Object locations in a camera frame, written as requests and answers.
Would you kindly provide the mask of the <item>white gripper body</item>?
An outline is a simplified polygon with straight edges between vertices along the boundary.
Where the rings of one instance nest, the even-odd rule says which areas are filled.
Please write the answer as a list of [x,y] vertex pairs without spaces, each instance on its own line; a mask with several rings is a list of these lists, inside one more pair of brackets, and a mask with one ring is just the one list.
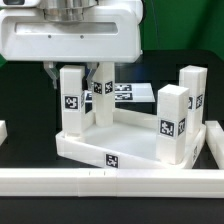
[[134,62],[143,0],[0,0],[8,61]]

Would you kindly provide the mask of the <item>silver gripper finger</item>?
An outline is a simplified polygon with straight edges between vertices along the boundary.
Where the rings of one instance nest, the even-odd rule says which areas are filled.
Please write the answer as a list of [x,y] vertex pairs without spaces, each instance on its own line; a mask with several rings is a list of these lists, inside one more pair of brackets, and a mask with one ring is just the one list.
[[57,80],[60,76],[59,70],[56,68],[56,62],[45,61],[43,63],[44,69],[49,77],[52,79],[54,88],[57,88]]
[[88,74],[87,74],[87,85],[88,85],[88,89],[91,90],[92,89],[92,78],[97,70],[99,66],[98,62],[89,62],[87,64],[87,69],[89,70]]

